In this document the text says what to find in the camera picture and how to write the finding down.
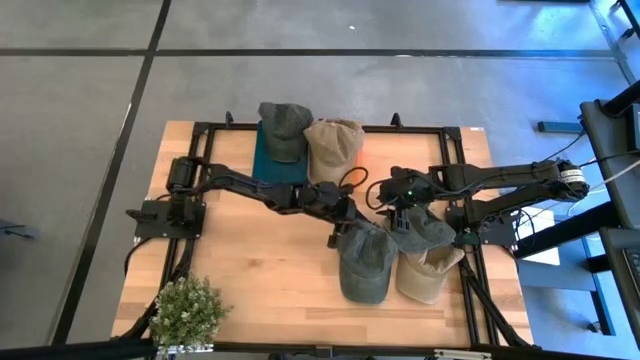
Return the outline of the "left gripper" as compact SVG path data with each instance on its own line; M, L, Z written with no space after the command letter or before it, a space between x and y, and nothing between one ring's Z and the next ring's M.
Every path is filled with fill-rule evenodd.
M355 202L349 196L311 196L301 201L301 207L304 214L335 224L328 237L327 247L330 249L337 248L338 240L346 231L345 223L370 223L370 220L358 210Z

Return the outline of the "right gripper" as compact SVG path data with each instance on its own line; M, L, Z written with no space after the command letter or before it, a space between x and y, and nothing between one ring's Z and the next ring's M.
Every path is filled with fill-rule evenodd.
M390 169L391 177L385 179L380 184L379 195L377 199L380 202L383 202L387 205L393 205L396 208L407 208L403 210L395 209L390 218L390 228L393 232L409 232L411 229L411 208L410 207L400 207L395 204L396 201L396 193L395 193L395 185L401 180L421 180L427 186L427 197L424 203L419 204L427 204L431 203L435 200L435 189L432 185L431 178L422 172L419 172L410 168L401 168L401 167L392 167Z

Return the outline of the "dark green baseball cap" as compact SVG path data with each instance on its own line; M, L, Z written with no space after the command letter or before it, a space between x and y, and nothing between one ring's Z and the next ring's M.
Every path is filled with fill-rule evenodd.
M410 218L410 231L401 233L391 230L389 218L383 221L383 228L403 253L424 253L436 247L449 245L456 237L455 230L427 207L412 207Z
M268 153L272 160L296 163L307 149L304 130L312 121L312 112L293 103L262 102L258 107Z
M339 282L343 296L351 302L376 305L384 301L391 267L398 248L381 227L354 221L337 242Z

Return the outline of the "tan baseball cap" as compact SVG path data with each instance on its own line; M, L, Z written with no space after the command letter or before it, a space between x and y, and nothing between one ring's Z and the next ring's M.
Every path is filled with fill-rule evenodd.
M423 253L399 253L396 288L418 302L433 305L445 287L449 272L465 252L454 246L435 247Z
M309 146L308 174L312 183L338 184L353 168L364 141L361 123L341 118L316 119L303 134Z

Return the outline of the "small green potted plant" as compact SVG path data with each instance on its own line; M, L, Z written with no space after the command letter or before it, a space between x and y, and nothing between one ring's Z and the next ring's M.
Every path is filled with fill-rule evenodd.
M233 309L208 277L193 274L168 282L153 305L156 313L149 320L149 328L165 360L212 345Z

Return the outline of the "blue floor bar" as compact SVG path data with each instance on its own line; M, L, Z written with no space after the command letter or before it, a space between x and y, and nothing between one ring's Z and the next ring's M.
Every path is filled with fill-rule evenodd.
M537 123L537 130L541 133L580 134L584 128L580 122L541 121Z

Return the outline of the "black keyboard tray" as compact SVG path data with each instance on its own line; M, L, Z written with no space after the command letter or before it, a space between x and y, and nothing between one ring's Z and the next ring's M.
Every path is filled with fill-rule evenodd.
M599 234L628 320L640 326L640 292L623 254L625 249L640 248L640 231L601 228Z

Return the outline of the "black rig beam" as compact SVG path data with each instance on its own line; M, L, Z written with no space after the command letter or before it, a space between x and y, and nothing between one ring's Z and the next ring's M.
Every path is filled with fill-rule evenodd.
M457 360L623 360L622 358L546 351L536 347L506 347L487 344L475 344L469 348L453 349L218 342L195 347L192 351L194 353L296 354L326 359L336 356L394 356L443 357ZM159 352L160 349L150 339L117 339L102 342L0 349L0 360L126 360L152 356Z

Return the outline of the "black aluminium table frame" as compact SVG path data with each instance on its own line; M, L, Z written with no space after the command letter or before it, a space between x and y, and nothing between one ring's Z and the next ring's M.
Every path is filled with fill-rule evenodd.
M201 135L196 151L207 149L211 162L251 175L256 124L169 121L157 154L148 197L165 193L173 158L193 153L194 135ZM364 146L357 164L369 170L369 179L355 190L358 207L379 222L382 217L364 203L367 186L389 175L398 165L426 172L429 166L468 162L492 166L483 128L364 126ZM233 306L223 322L218 342L256 344L347 345L389 347L469 348L470 330L477 326L479 342L489 336L489 318L477 298L476 322L467 323L460 272L449 274L439 300L425 305L396 290L395 264L389 293L380 305L346 300L338 281L338 253L329 249L330 224L304 215L279 216L254 200L229 192L204 195L203 233L195 240L193 275L208 277ZM149 240L131 257L111 335L122 335L142 315L158 292L164 265L181 255L186 240ZM517 334L528 343L533 337L514 260L501 247L482 246L468 253L469 262L484 260L493 301Z

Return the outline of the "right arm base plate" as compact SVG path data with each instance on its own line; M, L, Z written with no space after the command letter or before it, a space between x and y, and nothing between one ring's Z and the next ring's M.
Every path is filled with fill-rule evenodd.
M456 245L512 245L516 242L514 221L514 215L506 214L472 218L464 207L445 210L445 222L457 233Z

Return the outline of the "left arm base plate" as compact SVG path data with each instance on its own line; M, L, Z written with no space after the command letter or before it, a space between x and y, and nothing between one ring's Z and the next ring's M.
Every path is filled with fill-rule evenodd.
M198 238L203 229L206 204L191 198L148 200L126 214L135 220L139 238Z

